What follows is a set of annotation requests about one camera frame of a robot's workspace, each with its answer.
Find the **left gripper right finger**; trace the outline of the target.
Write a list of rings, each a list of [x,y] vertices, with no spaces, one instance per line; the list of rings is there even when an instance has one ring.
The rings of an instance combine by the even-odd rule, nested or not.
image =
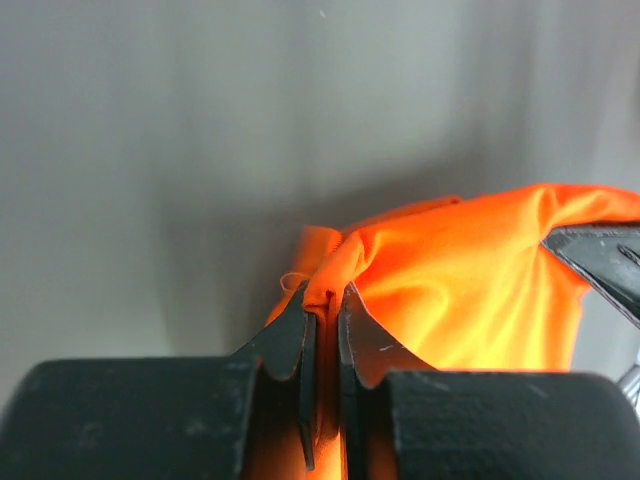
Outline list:
[[[354,286],[338,316],[346,479],[635,479],[639,422],[586,373],[443,372],[383,328]]]

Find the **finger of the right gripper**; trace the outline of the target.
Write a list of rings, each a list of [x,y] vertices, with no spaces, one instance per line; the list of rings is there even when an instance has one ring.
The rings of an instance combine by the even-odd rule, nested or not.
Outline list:
[[[632,325],[639,325],[639,224],[557,227],[542,245],[587,281]]]

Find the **orange t-shirt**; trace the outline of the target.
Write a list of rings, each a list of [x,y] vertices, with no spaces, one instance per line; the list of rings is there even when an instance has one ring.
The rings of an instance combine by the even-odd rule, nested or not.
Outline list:
[[[335,230],[304,232],[285,299],[318,318],[315,479],[343,475],[335,406],[337,316],[354,284],[372,316],[441,370],[566,372],[588,283],[542,245],[557,227],[635,222],[636,193],[540,184],[420,202]]]

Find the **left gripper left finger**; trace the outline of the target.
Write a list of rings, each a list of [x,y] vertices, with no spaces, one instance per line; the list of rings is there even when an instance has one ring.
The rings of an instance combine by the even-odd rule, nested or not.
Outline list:
[[[229,356],[40,363],[1,416],[5,479],[304,479],[316,321],[293,294]]]

